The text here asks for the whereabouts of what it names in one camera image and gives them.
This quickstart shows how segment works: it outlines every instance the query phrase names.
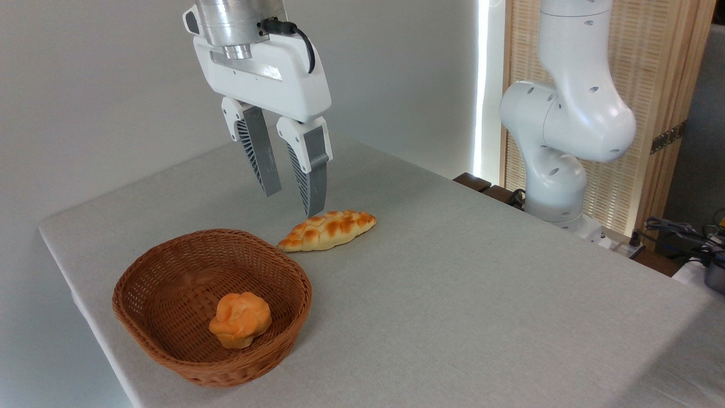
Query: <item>brown basket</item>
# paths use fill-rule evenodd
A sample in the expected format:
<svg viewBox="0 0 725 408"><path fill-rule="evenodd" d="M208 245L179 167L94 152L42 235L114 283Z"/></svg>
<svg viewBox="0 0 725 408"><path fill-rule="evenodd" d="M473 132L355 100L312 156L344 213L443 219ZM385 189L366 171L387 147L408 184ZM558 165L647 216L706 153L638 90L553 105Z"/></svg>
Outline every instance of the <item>brown basket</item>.
<svg viewBox="0 0 725 408"><path fill-rule="evenodd" d="M253 292L272 325L252 344L226 349L209 331L227 293ZM247 232L210 229L151 248L124 272L113 311L156 362L207 387L254 380L289 354L312 301L305 271Z"/></svg>

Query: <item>black wire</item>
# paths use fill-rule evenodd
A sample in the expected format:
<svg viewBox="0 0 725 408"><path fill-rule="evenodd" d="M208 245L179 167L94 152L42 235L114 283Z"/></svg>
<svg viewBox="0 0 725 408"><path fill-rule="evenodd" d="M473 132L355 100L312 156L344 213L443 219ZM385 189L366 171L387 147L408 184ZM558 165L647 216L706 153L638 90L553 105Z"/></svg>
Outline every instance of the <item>black wire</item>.
<svg viewBox="0 0 725 408"><path fill-rule="evenodd" d="M307 73L312 73L315 70L315 49L312 47L312 42L307 35L297 27L297 24L290 21L279 21L277 17L264 19L257 24L264 31L272 34L283 34L285 36L291 36L293 34L299 34L304 41L304 45L307 47L307 56L310 58L310 70Z"/></svg>
<svg viewBox="0 0 725 408"><path fill-rule="evenodd" d="M310 58L310 70L307 73L312 73L315 70L315 49L312 47L312 42L305 33L302 32L297 26L292 29L295 33L299 34L304 41L304 45L307 46L307 56Z"/></svg>
<svg viewBox="0 0 725 408"><path fill-rule="evenodd" d="M653 237L645 234L642 231L639 231L639 234L642 235L643 237L647 238L650 241L653 241L653 242L655 242L655 243L657 243L659 245L662 245L663 247L665 247L665 248L667 248L669 250L673 250L673 251L680 252L680 253L685 253L687 255L692 256L693 258L699 258L699 259L702 259L702 260L705 260L705 261L712 262L712 261L715 261L716 260L716 257L709 256L709 254L708 255L705 255L704 253L693 252L693 251L690 251L690 250L685 250L685 249L682 249L682 248L678 248L678 247L674 247L672 245L666 244L666 243L658 240L657 238L653 238Z"/></svg>
<svg viewBox="0 0 725 408"><path fill-rule="evenodd" d="M518 198L519 194L526 194L526 190L524 189L515 189L513 190L513 194L511 195L511 198L508 199L508 205L519 205L523 207L523 200L520 200Z"/></svg>

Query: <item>cable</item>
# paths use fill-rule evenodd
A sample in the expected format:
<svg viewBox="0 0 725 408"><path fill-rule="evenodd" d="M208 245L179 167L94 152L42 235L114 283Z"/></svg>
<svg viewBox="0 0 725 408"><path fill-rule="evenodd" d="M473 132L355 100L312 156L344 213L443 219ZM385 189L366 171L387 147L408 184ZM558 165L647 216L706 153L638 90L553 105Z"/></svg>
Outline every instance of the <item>cable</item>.
<svg viewBox="0 0 725 408"><path fill-rule="evenodd" d="M315 70L315 49L312 47L312 42L305 33L302 32L297 26L294 26L294 32L299 34L304 40L304 45L307 46L307 57L310 59L310 70L307 73L312 73Z"/></svg>
<svg viewBox="0 0 725 408"><path fill-rule="evenodd" d="M526 195L526 190L524 189L515 189L513 190L513 194L511 194L511 198L508 199L508 205L519 205L520 207L523 207L523 201L526 199L524 197L519 198L518 196L520 194Z"/></svg>
<svg viewBox="0 0 725 408"><path fill-rule="evenodd" d="M702 260L708 261L708 262L713 262L713 261L720 262L721 261L721 259L718 259L717 256L712 255L710 251L708 251L707 253L702 253L702 252L694 252L694 251L691 251L691 250L685 250L685 249L682 249L682 248L678 248L678 247L674 247L672 245L666 244L666 243L658 240L657 238L654 238L654 237L651 237L651 236L645 234L642 231L638 231L638 233L641 236L647 238L648 240L653 241L654 243L656 243L658 245L662 245L664 248L667 248L669 250L673 250L673 251L676 251L676 252L680 252L680 253L689 255L689 256L691 256L693 258L702 259Z"/></svg>
<svg viewBox="0 0 725 408"><path fill-rule="evenodd" d="M290 23L289 21L279 21L274 18L268 18L257 24L263 30L272 34L283 34L285 36L293 36L294 34L302 37L304 45L307 47L307 57L310 59L310 70L307 73L311 74L315 70L315 49L312 47L312 42L305 33L297 27L297 24Z"/></svg>
<svg viewBox="0 0 725 408"><path fill-rule="evenodd" d="M647 227L647 230L650 231L671 232L683 240L688 240L698 245L705 245L707 242L711 245L719 245L711 238L698 233L692 225L685 222L673 222L666 219L660 219L658 217L650 217L646 220L645 226Z"/></svg>

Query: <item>table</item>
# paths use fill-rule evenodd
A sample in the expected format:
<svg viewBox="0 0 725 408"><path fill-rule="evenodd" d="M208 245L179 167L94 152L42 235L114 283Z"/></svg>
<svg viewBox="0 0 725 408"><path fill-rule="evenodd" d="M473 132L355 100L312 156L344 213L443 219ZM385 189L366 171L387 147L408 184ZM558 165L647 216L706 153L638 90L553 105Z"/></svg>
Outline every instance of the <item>table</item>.
<svg viewBox="0 0 725 408"><path fill-rule="evenodd" d="M209 228L276 243L304 218L233 144L45 220L41 234L137 407L680 407L725 401L725 305L472 189L333 135L327 209L378 225L291 257L312 308L263 377L207 389L153 362L113 287L153 245Z"/></svg>

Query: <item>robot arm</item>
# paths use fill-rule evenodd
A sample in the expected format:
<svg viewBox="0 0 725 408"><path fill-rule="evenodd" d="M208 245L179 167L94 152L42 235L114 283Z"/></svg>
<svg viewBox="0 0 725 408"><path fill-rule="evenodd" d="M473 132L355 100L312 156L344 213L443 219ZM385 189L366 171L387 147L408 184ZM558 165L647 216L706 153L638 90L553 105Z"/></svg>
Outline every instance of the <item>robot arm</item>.
<svg viewBox="0 0 725 408"><path fill-rule="evenodd" d="M542 0L539 60L555 83L519 81L501 101L501 121L526 167L526 212L592 242L601 226L583 214L587 173L576 157L614 161L636 130L609 72L611 7L612 0Z"/></svg>
<svg viewBox="0 0 725 408"><path fill-rule="evenodd" d="M224 96L231 138L242 143L264 193L281 183L262 109L282 116L277 133L287 142L307 216L322 211L332 160L322 117L330 91L315 47L284 22L282 0L196 0L183 19L204 77Z"/></svg>

